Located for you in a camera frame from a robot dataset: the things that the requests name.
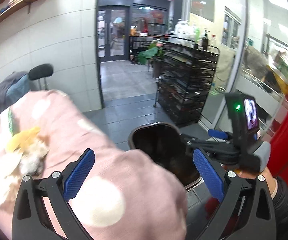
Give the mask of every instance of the chair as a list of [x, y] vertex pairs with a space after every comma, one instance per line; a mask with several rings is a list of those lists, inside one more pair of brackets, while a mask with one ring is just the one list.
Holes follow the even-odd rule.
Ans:
[[50, 77], [53, 74], [53, 66], [51, 64], [42, 64], [32, 68], [29, 71], [30, 80], [38, 80], [40, 90], [42, 90], [40, 79], [44, 78], [44, 89], [48, 90], [48, 85], [46, 84], [46, 77]]

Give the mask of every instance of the glass door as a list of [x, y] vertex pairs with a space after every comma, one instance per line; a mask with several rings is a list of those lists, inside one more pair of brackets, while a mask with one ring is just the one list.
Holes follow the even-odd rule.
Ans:
[[97, 31], [101, 62], [127, 59], [128, 15], [127, 7], [100, 7]]

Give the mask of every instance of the person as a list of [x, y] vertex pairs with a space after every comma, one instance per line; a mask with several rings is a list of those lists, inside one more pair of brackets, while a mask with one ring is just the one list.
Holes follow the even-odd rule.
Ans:
[[[251, 174], [247, 171], [236, 171], [241, 178], [255, 179], [256, 174]], [[266, 178], [266, 182], [273, 200], [277, 240], [288, 240], [288, 185], [279, 176], [274, 178], [266, 167], [261, 173]]]

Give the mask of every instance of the blue gripper pad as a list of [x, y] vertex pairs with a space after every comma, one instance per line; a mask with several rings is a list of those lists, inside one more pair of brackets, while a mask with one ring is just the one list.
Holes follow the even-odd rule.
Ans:
[[215, 137], [215, 138], [219, 138], [219, 139], [223, 139], [223, 140], [227, 140], [228, 139], [228, 134], [225, 133], [225, 132], [222, 132], [222, 131], [209, 129], [207, 133], [211, 137]]
[[212, 197], [217, 198], [219, 202], [222, 202], [224, 199], [223, 181], [199, 149], [194, 150], [193, 162]]
[[63, 186], [63, 198], [75, 198], [95, 163], [95, 153], [89, 150], [68, 176]]

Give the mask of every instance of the pink polka dot cloth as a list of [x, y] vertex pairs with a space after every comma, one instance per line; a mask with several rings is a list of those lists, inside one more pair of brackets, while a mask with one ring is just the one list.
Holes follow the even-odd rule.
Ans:
[[[186, 235], [187, 199], [179, 180], [144, 152], [124, 152], [60, 91], [29, 92], [10, 107], [19, 130], [34, 126], [49, 147], [41, 178], [62, 171], [90, 148], [95, 165], [72, 210], [95, 240], [182, 240]], [[0, 120], [0, 157], [9, 140]], [[46, 208], [56, 232], [65, 236], [49, 200]], [[11, 239], [14, 200], [0, 205], [0, 229]]]

